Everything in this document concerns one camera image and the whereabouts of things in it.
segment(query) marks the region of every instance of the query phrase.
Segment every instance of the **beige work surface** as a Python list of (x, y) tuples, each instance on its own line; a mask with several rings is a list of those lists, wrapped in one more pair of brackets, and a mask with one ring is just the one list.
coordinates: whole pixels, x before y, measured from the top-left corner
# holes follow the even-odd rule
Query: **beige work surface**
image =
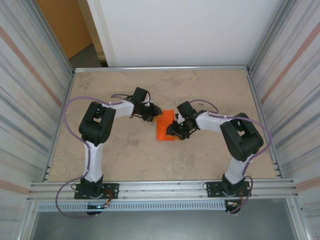
[[(246, 74), (242, 70), (81, 72), (75, 76), (71, 98), (91, 96), (103, 101), (116, 93), (132, 94), (136, 87), (148, 90), (163, 110), (184, 101), (204, 99), (223, 115), (246, 113), (259, 120)], [(67, 109), (67, 122), (78, 135), (79, 124), (90, 100), (78, 100)], [(192, 103), (195, 109), (210, 110)], [(62, 126), (48, 180), (68, 181), (84, 171), (85, 148)], [(115, 119), (104, 146), (104, 181), (170, 181), (221, 179), (231, 155), (222, 134), (199, 130), (183, 141), (157, 141), (156, 123), (134, 117)], [(268, 152), (254, 159), (247, 174), (253, 178), (275, 178)]]

